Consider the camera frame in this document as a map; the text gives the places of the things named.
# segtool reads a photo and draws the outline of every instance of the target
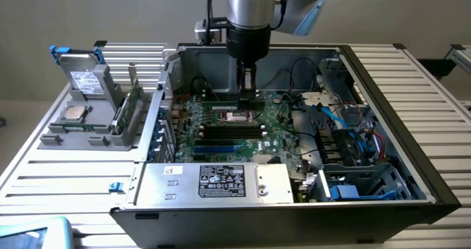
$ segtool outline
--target barcode sticker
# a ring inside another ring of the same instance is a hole
[[[71,75],[83,94],[105,94],[101,81],[93,72],[71,71]]]

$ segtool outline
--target capacitor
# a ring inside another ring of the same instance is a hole
[[[274,104],[281,104],[282,100],[281,100],[281,98],[274,98],[273,102],[274,102]]]

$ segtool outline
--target power supply label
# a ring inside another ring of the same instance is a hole
[[[198,195],[202,198],[239,198],[246,196],[243,165],[202,165]]]

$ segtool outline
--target warning label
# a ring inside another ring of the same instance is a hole
[[[246,196],[243,165],[202,165],[199,189],[202,198],[237,198]]]
[[[83,94],[105,94],[101,82],[93,72],[71,71],[71,75]]]

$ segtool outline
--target black ram slot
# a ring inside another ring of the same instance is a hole
[[[258,130],[261,131],[261,126],[206,126],[205,131],[218,131],[225,132],[229,130]]]
[[[203,130],[205,139],[261,139],[261,126],[206,126]]]
[[[218,140],[218,139],[231,139],[231,140],[261,140],[262,134],[214,134],[214,135],[206,135],[206,139],[209,140]]]
[[[233,146],[234,140],[195,140],[197,146]]]

